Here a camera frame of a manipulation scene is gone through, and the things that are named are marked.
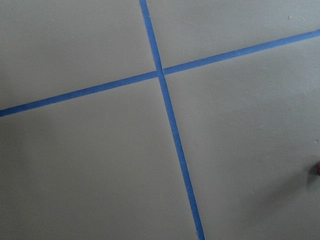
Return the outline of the red strawberry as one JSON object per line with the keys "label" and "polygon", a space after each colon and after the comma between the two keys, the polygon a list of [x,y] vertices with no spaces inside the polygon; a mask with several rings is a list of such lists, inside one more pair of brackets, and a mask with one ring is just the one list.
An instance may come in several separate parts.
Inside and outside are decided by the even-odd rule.
{"label": "red strawberry", "polygon": [[320,162],[316,165],[316,174],[320,176]]}

